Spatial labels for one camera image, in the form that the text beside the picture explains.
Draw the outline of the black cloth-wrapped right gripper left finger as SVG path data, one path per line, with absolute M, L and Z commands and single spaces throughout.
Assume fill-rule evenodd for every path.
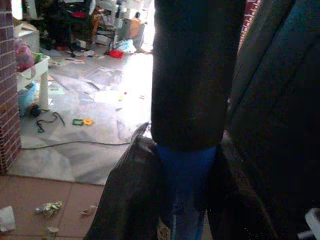
M 106 180 L 84 240 L 158 240 L 164 167 L 155 141 L 140 125 Z

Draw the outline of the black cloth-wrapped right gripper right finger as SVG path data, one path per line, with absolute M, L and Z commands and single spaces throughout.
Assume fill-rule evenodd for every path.
M 278 240 L 270 215 L 243 169 L 228 132 L 216 147 L 207 214 L 213 240 Z

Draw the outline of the blue broom handle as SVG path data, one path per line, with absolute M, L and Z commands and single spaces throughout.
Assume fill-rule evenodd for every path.
M 201 240 L 247 0 L 154 0 L 151 136 L 157 240 Z

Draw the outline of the small crumpled paper ball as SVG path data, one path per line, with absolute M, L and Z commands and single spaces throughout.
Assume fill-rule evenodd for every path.
M 84 216 L 84 217 L 89 217 L 89 216 L 94 215 L 96 210 L 97 210 L 97 206 L 96 205 L 90 205 L 87 208 L 83 209 L 80 212 L 80 215 Z

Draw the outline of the crumpled silver foil wrapper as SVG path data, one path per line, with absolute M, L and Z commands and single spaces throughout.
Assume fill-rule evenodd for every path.
M 62 201 L 48 202 L 40 207 L 35 208 L 35 213 L 43 215 L 45 218 L 51 218 L 57 214 L 63 206 Z

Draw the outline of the crumpled grey paper piece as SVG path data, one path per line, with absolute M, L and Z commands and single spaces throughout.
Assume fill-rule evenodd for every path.
M 45 234 L 42 240 L 56 240 L 58 232 L 59 232 L 59 228 L 48 226 L 45 228 Z

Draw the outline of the dark door panel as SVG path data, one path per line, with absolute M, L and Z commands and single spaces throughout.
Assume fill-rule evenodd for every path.
M 238 52 L 227 130 L 275 231 L 320 208 L 320 0 L 263 0 Z

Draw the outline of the dark round tape roll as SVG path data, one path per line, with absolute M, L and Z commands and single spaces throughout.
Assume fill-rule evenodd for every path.
M 38 104 L 33 103 L 29 106 L 29 114 L 32 117 L 37 118 L 40 116 L 41 113 L 42 113 L 42 109 Z

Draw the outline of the white paper scrap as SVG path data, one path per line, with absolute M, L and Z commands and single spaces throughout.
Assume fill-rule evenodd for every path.
M 0 231 L 9 232 L 16 229 L 14 211 L 11 206 L 0 209 Z

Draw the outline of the white plastic table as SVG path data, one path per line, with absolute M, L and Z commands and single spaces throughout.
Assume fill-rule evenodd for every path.
M 48 98 L 48 76 L 49 76 L 49 59 L 47 55 L 41 55 L 40 61 L 23 72 L 16 73 L 17 91 L 22 90 L 30 82 L 40 78 L 39 100 L 38 105 L 42 110 L 49 110 Z

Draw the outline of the light blue plastic bag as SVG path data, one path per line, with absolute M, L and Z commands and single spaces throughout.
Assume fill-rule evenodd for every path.
M 137 51 L 132 39 L 125 39 L 117 42 L 115 49 L 125 54 L 134 54 Z

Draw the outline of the brown cardboard box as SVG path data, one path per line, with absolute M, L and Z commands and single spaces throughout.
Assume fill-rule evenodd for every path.
M 128 27 L 128 30 L 126 32 L 124 39 L 140 42 L 144 35 L 146 22 L 142 21 L 139 18 L 134 17 L 127 21 L 126 26 Z

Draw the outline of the pink plastic bag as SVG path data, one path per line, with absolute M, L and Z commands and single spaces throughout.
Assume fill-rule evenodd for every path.
M 30 47 L 22 39 L 14 39 L 14 51 L 17 72 L 23 72 L 35 64 Z

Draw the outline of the black chair with clothes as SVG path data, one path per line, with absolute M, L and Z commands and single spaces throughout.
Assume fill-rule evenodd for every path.
M 76 37 L 91 38 L 91 18 L 96 0 L 51 0 L 44 11 L 45 30 L 55 47 L 67 47 L 71 57 L 83 48 L 76 45 Z

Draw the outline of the white cardboard box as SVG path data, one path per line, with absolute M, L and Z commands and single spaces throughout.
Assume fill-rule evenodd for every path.
M 40 52 L 40 32 L 38 29 L 23 21 L 13 19 L 13 36 L 27 44 L 34 53 Z

